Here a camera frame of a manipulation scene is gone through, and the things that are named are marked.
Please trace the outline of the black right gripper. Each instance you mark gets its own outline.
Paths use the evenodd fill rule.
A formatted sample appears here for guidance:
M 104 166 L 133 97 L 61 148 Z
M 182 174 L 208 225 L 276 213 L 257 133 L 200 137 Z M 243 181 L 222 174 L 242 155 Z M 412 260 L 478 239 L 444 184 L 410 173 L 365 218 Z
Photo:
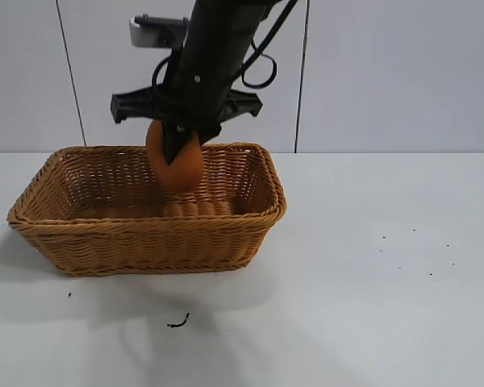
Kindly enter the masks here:
M 182 42 L 136 42 L 136 48 L 168 49 L 170 54 L 152 73 L 151 84 L 111 97 L 115 123 L 147 118 L 162 121 L 163 153 L 171 165 L 190 141 L 205 144 L 221 132 L 221 124 L 242 114 L 258 116 L 262 102 L 255 93 L 232 88 L 263 55 L 251 42 L 235 47 L 207 45 L 193 52 Z

